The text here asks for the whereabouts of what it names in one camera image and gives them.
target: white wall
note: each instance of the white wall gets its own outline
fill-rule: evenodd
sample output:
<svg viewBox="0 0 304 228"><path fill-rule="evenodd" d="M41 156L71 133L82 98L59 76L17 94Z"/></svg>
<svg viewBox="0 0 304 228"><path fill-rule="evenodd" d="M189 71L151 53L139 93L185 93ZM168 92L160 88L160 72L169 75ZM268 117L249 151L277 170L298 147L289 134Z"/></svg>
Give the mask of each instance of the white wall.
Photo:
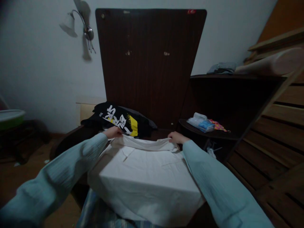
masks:
<svg viewBox="0 0 304 228"><path fill-rule="evenodd" d="M87 0L97 54L82 58L82 25L75 15L78 38L59 27L72 0L11 0L0 20L0 93L10 108L42 120L50 132L76 127L76 97L105 97L96 8L206 9L207 19L192 75L204 74L220 61L241 64L256 43L276 0Z"/></svg>

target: light blue sleeve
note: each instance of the light blue sleeve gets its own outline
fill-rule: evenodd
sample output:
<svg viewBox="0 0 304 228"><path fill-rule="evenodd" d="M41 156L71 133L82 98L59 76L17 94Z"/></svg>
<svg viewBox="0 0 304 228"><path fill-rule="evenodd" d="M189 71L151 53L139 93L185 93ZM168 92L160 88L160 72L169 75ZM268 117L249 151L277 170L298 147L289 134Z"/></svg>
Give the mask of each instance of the light blue sleeve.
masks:
<svg viewBox="0 0 304 228"><path fill-rule="evenodd" d="M220 228L273 227L251 193L223 164L192 140L184 143L183 154Z"/></svg>
<svg viewBox="0 0 304 228"><path fill-rule="evenodd" d="M22 184L16 196L0 210L3 227L40 227L57 210L78 179L95 163L108 138L99 133L68 149Z"/></svg>

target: wall lamp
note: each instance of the wall lamp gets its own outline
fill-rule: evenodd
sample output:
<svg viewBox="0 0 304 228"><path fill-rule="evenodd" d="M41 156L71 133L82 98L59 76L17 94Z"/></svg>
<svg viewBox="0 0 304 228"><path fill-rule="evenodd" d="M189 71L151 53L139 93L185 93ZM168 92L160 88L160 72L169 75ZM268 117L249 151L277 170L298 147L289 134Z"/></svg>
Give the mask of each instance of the wall lamp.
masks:
<svg viewBox="0 0 304 228"><path fill-rule="evenodd" d="M74 2L76 4L76 7L80 8L79 5L76 3L77 1L74 1ZM75 33L75 18L74 18L73 12L76 12L80 16L81 21L83 23L83 33L84 33L85 38L88 40L88 48L91 51L91 53L92 53L92 50L93 50L96 54L96 51L95 51L95 49L93 47L93 44L92 44L92 40L94 38L94 32L93 32L92 28L85 23L84 15L83 15L82 11L72 10L70 13L68 13L66 15L64 22L60 23L59 26L69 36L77 37L77 34Z"/></svg>

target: plastic tub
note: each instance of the plastic tub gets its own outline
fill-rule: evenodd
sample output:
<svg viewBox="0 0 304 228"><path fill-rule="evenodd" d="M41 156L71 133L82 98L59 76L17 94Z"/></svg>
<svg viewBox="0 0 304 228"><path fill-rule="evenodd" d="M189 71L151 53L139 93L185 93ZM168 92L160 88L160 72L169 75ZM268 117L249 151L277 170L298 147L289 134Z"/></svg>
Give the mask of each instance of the plastic tub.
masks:
<svg viewBox="0 0 304 228"><path fill-rule="evenodd" d="M16 127L23 122L25 111L10 109L0 111L0 130Z"/></svg>

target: dark brown door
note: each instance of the dark brown door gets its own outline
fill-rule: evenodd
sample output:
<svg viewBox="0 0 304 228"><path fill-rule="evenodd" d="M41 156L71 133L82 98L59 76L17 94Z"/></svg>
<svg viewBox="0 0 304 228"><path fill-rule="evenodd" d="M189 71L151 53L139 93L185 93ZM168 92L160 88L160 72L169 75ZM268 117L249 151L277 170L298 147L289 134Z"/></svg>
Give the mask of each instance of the dark brown door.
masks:
<svg viewBox="0 0 304 228"><path fill-rule="evenodd" d="M175 129L206 14L97 9L107 100L139 111L161 129Z"/></svg>

